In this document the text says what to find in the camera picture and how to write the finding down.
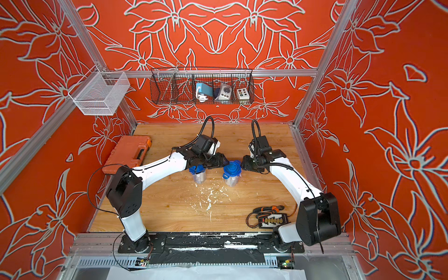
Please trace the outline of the blue lid of jar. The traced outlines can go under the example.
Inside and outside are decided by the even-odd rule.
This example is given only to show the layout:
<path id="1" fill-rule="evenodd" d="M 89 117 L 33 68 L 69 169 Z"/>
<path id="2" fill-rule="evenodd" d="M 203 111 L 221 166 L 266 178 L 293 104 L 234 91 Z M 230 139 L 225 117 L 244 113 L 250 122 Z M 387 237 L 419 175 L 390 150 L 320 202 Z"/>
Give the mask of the blue lid of jar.
<path id="1" fill-rule="evenodd" d="M 241 161 L 230 161 L 228 165 L 224 166 L 223 178 L 229 179 L 231 177 L 238 177 L 241 172 Z"/>
<path id="2" fill-rule="evenodd" d="M 206 168 L 204 168 L 204 166 L 202 164 L 198 165 L 198 166 L 192 166 L 189 168 L 189 172 L 192 175 L 198 175 L 200 173 L 205 172 Z"/>

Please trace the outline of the clear jar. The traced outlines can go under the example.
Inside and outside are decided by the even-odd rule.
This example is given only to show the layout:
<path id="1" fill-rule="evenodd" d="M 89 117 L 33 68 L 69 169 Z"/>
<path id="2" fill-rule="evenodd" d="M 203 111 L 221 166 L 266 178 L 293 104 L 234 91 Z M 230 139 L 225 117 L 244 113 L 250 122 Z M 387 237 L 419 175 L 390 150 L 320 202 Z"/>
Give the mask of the clear jar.
<path id="1" fill-rule="evenodd" d="M 192 179 L 196 184 L 203 184 L 207 180 L 207 174 L 205 171 L 193 174 Z"/>
<path id="2" fill-rule="evenodd" d="M 240 176 L 229 176 L 224 174 L 223 180 L 224 183 L 229 187 L 235 187 L 239 182 Z"/>

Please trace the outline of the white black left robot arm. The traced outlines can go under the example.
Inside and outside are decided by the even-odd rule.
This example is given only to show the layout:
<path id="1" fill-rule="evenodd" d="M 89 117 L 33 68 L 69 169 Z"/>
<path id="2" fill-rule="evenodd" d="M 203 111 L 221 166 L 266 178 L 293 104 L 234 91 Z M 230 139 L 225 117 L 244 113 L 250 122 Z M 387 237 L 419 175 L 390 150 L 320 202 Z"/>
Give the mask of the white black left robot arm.
<path id="1" fill-rule="evenodd" d="M 199 135 L 193 142 L 178 148 L 158 161 L 137 168 L 120 167 L 112 177 L 106 197 L 117 212 L 126 237 L 135 251 L 149 247 L 149 234 L 140 214 L 142 195 L 150 185 L 174 173 L 190 168 L 223 168 L 229 164 L 225 155 L 218 152 L 220 142 L 216 138 Z"/>

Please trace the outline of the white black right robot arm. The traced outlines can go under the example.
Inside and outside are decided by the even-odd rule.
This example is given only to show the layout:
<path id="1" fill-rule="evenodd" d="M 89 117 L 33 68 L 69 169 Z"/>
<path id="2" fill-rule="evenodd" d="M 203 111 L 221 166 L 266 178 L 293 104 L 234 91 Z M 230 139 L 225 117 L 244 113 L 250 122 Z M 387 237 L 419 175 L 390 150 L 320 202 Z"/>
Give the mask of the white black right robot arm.
<path id="1" fill-rule="evenodd" d="M 289 191 L 297 203 L 294 223 L 277 227 L 274 236 L 279 243 L 303 242 L 312 246 L 342 233 L 338 201 L 308 182 L 280 149 L 273 150 L 265 136 L 254 137 L 248 146 L 250 154 L 243 157 L 245 171 L 270 172 Z"/>

